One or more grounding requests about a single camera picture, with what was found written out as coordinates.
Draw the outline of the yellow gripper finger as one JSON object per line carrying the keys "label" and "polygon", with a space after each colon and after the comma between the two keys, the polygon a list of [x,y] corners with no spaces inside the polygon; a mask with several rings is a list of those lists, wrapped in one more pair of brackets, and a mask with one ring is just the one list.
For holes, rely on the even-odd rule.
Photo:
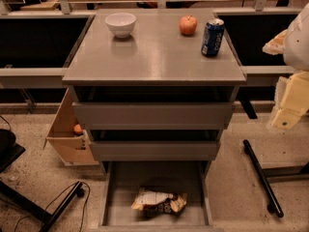
{"label": "yellow gripper finger", "polygon": [[287,34],[287,30],[283,30],[278,35],[276,35],[272,40],[266,43],[262,51],[266,54],[277,55],[284,53],[284,40]]}
{"label": "yellow gripper finger", "polygon": [[275,106],[270,124],[280,130],[294,127],[309,110],[309,72],[280,76],[275,89]]}

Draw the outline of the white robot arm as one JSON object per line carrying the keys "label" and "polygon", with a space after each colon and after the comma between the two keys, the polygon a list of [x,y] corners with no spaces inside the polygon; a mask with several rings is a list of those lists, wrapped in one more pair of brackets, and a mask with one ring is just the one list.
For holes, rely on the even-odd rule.
{"label": "white robot arm", "polygon": [[280,130],[291,129],[309,110],[309,4],[286,30],[266,43],[262,51],[282,54],[285,64],[295,69],[289,78],[280,77],[276,84],[270,122]]}

